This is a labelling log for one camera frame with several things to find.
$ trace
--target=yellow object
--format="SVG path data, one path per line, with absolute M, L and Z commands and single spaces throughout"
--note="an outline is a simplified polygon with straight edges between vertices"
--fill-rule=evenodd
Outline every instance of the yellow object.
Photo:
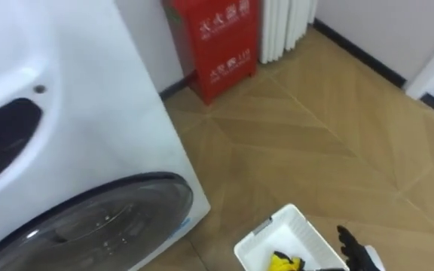
M 289 258 L 282 252 L 275 251 L 270 259 L 268 271 L 302 271 L 305 262 L 298 257 Z

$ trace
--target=white plastic box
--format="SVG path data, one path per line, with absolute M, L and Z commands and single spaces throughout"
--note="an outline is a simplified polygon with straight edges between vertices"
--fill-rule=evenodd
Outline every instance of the white plastic box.
M 274 251 L 302 258 L 306 262 L 305 270 L 349 270 L 293 204 L 282 207 L 234 247 L 234 253 L 246 271 L 267 271 Z

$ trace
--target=robotic hand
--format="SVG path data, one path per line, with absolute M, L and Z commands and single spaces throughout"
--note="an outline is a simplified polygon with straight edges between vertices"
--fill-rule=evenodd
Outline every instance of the robotic hand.
M 348 258 L 346 265 L 350 271 L 385 271 L 381 259 L 372 246 L 360 245 L 350 231 L 343 226 L 338 226 L 338 232 L 339 241 L 344 245 L 341 251 Z

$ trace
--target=parquet floor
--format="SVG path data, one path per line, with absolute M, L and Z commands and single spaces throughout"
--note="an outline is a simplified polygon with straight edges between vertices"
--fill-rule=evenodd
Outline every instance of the parquet floor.
M 294 203 L 339 250 L 337 224 L 387 270 L 434 270 L 434 111 L 310 29 L 206 107 L 166 101 L 212 206 L 149 270 L 241 270 L 234 245 Z

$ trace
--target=white washing machine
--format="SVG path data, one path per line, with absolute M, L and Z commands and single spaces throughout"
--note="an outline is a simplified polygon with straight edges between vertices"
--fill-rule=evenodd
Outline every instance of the white washing machine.
M 0 270 L 136 270 L 208 211 L 115 4 L 0 0 Z

